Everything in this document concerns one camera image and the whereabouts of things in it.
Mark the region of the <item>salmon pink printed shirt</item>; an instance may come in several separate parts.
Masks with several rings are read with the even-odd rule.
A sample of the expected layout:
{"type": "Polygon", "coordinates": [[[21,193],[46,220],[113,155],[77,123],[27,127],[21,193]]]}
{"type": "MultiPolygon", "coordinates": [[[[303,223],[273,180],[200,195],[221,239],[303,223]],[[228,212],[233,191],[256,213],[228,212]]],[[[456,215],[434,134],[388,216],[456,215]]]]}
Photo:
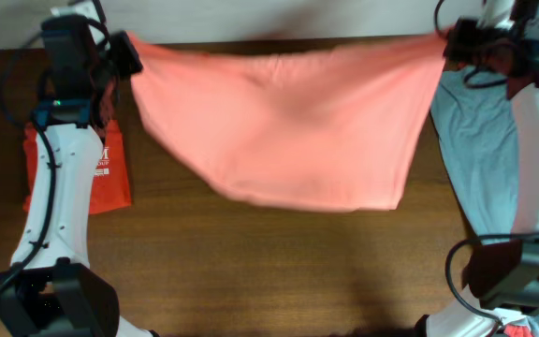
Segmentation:
{"type": "Polygon", "coordinates": [[[157,142],[227,198],[314,212],[397,208],[444,68],[435,35],[262,56],[134,47],[157,142]]]}

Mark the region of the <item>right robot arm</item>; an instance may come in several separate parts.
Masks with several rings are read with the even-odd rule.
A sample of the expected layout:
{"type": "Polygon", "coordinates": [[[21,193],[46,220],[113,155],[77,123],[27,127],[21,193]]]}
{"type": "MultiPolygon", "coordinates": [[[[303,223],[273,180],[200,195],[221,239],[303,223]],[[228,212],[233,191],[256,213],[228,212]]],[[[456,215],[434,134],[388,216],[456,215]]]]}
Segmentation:
{"type": "Polygon", "coordinates": [[[444,33],[446,59],[501,75],[518,135],[518,205],[506,234],[468,240],[466,285],[418,336],[499,336],[539,315],[539,1],[487,1],[477,19],[444,33]]]}

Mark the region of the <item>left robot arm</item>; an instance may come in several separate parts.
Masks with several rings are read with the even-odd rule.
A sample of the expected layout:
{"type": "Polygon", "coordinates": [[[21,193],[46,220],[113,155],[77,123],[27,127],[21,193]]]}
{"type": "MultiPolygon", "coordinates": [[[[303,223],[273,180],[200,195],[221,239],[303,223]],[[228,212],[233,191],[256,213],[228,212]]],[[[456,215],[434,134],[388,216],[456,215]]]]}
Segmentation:
{"type": "Polygon", "coordinates": [[[0,271],[0,321],[14,336],[140,336],[115,289],[90,269],[87,232],[117,86],[141,63],[125,33],[81,14],[44,21],[36,38],[51,64],[30,115],[36,177],[22,237],[0,271]]]}

